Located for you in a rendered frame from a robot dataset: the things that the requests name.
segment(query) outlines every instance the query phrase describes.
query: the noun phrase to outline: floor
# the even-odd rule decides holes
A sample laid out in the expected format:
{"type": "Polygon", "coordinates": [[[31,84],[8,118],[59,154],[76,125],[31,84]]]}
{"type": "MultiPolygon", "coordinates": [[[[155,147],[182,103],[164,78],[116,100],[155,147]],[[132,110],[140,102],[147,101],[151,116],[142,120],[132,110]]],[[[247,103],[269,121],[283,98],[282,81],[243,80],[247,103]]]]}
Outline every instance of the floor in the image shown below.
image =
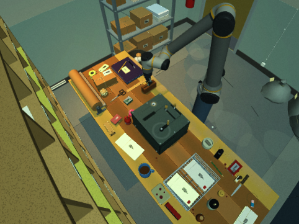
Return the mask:
{"type": "MultiPolygon", "coordinates": [[[[191,25],[174,28],[174,39],[191,25]]],[[[167,71],[153,76],[189,110],[203,80],[212,38],[209,34],[188,44],[171,57],[167,71]]],[[[213,105],[205,124],[280,197],[262,224],[297,223],[299,206],[299,143],[288,122],[287,103],[273,104],[260,94],[269,77],[228,50],[219,103],[213,105]]],[[[137,224],[171,223],[124,163],[97,126],[70,84],[53,91],[94,161],[137,224]]]]}

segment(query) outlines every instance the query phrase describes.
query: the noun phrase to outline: dark green machine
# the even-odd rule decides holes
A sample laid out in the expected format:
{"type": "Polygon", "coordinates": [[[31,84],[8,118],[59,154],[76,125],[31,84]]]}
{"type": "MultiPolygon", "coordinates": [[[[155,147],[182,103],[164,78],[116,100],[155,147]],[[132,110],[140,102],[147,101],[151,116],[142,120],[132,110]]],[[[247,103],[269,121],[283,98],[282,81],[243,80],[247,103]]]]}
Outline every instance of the dark green machine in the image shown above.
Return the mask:
{"type": "Polygon", "coordinates": [[[183,137],[186,119],[162,94],[132,112],[134,126],[159,155],[183,137]]]}

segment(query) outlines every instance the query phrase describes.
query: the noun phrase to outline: green pen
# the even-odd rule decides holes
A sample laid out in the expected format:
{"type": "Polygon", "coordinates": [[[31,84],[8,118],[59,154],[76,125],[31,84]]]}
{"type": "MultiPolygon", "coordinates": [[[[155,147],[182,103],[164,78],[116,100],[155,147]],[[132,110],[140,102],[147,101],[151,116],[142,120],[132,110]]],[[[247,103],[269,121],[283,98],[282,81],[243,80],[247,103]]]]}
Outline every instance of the green pen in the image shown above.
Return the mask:
{"type": "Polygon", "coordinates": [[[223,176],[222,173],[219,171],[219,169],[215,166],[215,164],[213,164],[213,166],[217,169],[217,171],[221,174],[221,176],[223,176]]]}

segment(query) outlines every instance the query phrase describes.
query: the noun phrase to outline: wooden table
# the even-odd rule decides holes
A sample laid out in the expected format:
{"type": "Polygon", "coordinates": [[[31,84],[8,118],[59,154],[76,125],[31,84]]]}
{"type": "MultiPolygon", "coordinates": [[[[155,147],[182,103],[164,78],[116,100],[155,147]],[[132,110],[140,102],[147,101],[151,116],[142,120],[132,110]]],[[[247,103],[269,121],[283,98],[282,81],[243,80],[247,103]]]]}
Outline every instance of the wooden table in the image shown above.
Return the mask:
{"type": "MultiPolygon", "coordinates": [[[[83,72],[83,75],[87,80],[91,80],[88,73],[90,70],[98,70],[104,63],[109,66],[122,60],[126,57],[130,57],[127,52],[121,52],[108,60],[105,60],[98,65],[95,65],[91,69],[83,72]]],[[[132,60],[141,68],[141,65],[136,62],[133,58],[132,60]]],[[[144,82],[144,77],[140,77],[134,80],[130,84],[125,84],[118,76],[118,83],[114,84],[107,90],[109,95],[104,97],[103,100],[107,104],[107,110],[103,113],[96,115],[96,111],[93,111],[90,106],[86,103],[82,94],[78,91],[76,86],[70,80],[70,84],[83,101],[86,108],[90,111],[91,115],[94,117],[96,122],[99,124],[103,132],[107,135],[107,138],[114,145],[115,149],[120,153],[121,157],[125,160],[128,166],[131,168],[133,173],[143,184],[148,193],[152,196],[153,200],[159,205],[162,211],[168,216],[170,221],[173,223],[197,223],[195,216],[202,213],[205,217],[204,223],[217,223],[217,224],[233,224],[237,219],[242,209],[245,206],[250,207],[250,202],[254,200],[254,208],[251,208],[257,215],[258,218],[255,223],[260,223],[264,217],[268,214],[269,210],[273,207],[278,199],[278,195],[230,148],[228,148],[210,129],[207,128],[188,108],[186,108],[179,100],[177,100],[156,78],[153,78],[157,82],[157,87],[154,88],[150,93],[143,94],[141,92],[141,86],[138,86],[126,93],[124,96],[116,98],[113,102],[110,102],[119,92],[119,90],[127,90],[128,88],[138,84],[139,82],[144,82]],[[128,110],[137,109],[145,102],[148,102],[154,96],[161,93],[170,103],[177,104],[177,109],[190,121],[188,132],[168,148],[164,153],[158,155],[157,152],[151,147],[151,145],[143,138],[141,133],[136,129],[136,127],[131,125],[125,125],[123,121],[124,117],[128,115],[128,110]],[[124,104],[123,100],[130,96],[133,99],[129,105],[124,104]],[[119,114],[123,119],[120,123],[114,125],[111,123],[110,119],[115,115],[119,114]],[[110,136],[105,127],[104,123],[109,121],[111,126],[115,130],[115,135],[110,136]],[[120,138],[124,133],[129,135],[134,141],[136,141],[145,151],[143,154],[137,158],[136,161],[132,160],[129,155],[127,155],[116,143],[115,141],[120,138]],[[214,145],[210,150],[205,150],[202,147],[202,140],[209,137],[213,140],[214,145]],[[219,148],[224,150],[223,155],[219,160],[215,159],[213,155],[217,152],[219,148]],[[151,190],[156,187],[159,183],[163,183],[163,180],[167,179],[180,165],[186,162],[194,153],[197,153],[213,170],[219,175],[219,172],[211,164],[211,161],[220,170],[223,177],[219,175],[220,180],[199,200],[190,211],[186,211],[183,206],[177,201],[177,199],[170,193],[171,197],[165,203],[160,205],[156,198],[151,193],[151,190]],[[243,178],[245,175],[249,175],[248,180],[244,185],[235,193],[234,196],[230,196],[233,191],[237,188],[240,182],[235,183],[236,177],[231,175],[226,168],[234,161],[238,160],[243,166],[238,173],[243,178]],[[148,163],[152,169],[155,170],[154,173],[150,175],[149,178],[143,179],[138,173],[138,167],[141,163],[148,163]],[[217,192],[219,190],[224,190],[225,196],[219,197],[217,192]],[[207,201],[209,199],[215,198],[219,201],[219,207],[211,211],[207,208],[207,201]],[[164,206],[169,202],[176,211],[181,215],[180,220],[176,220],[172,214],[164,206]]],[[[93,88],[97,91],[97,88],[93,82],[90,82],[93,88]]]]}

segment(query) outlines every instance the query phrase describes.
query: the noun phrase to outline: metal shelf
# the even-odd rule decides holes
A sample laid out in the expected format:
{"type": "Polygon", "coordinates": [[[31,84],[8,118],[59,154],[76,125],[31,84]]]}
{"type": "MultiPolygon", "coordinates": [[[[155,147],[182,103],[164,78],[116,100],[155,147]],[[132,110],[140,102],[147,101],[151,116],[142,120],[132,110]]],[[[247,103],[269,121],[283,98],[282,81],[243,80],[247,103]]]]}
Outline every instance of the metal shelf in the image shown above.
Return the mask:
{"type": "Polygon", "coordinates": [[[125,10],[125,9],[129,9],[133,6],[137,6],[137,5],[142,4],[144,2],[147,2],[147,1],[150,1],[150,0],[139,0],[137,2],[132,2],[131,0],[126,0],[125,4],[117,7],[116,6],[116,0],[112,0],[112,5],[108,4],[106,2],[106,0],[99,0],[100,9],[102,11],[102,16],[103,16],[103,19],[104,19],[104,25],[105,25],[106,34],[107,34],[107,38],[108,38],[108,41],[109,41],[109,47],[110,47],[110,51],[111,51],[112,56],[115,55],[115,52],[114,52],[114,48],[113,48],[113,45],[112,45],[111,36],[113,36],[114,38],[116,38],[119,41],[120,50],[124,51],[124,49],[123,49],[123,42],[124,41],[126,41],[129,38],[132,38],[132,37],[134,37],[138,34],[141,34],[141,33],[145,32],[149,29],[152,29],[153,27],[158,26],[159,24],[163,24],[167,21],[171,21],[170,37],[167,38],[167,40],[159,43],[158,45],[155,45],[153,47],[153,50],[165,45],[166,43],[170,43],[172,41],[173,29],[174,29],[174,14],[175,14],[175,8],[176,8],[176,0],[172,0],[171,13],[169,14],[170,17],[168,17],[167,19],[164,19],[161,22],[157,22],[157,21],[153,20],[153,24],[151,26],[148,26],[148,27],[146,27],[142,30],[140,30],[138,27],[136,27],[136,31],[134,31],[132,33],[129,33],[129,34],[126,34],[126,35],[121,35],[118,13],[125,10]],[[114,20],[115,20],[115,25],[116,25],[116,28],[117,28],[117,34],[109,27],[104,6],[106,6],[110,11],[112,11],[114,13],[114,20]]]}
{"type": "Polygon", "coordinates": [[[166,180],[163,181],[163,183],[173,194],[173,196],[179,201],[179,203],[185,208],[185,210],[189,211],[219,180],[220,177],[209,167],[209,165],[197,153],[194,153],[194,155],[191,158],[189,158],[182,166],[175,170],[174,173],[172,173],[166,180]],[[214,180],[214,183],[205,192],[202,192],[199,186],[195,182],[192,182],[193,179],[189,179],[187,177],[188,174],[184,171],[184,168],[192,160],[196,161],[214,180]],[[190,207],[188,207],[186,203],[178,195],[176,195],[176,193],[167,184],[171,180],[171,178],[177,173],[199,194],[199,197],[196,198],[196,200],[191,204],[190,207]]]}

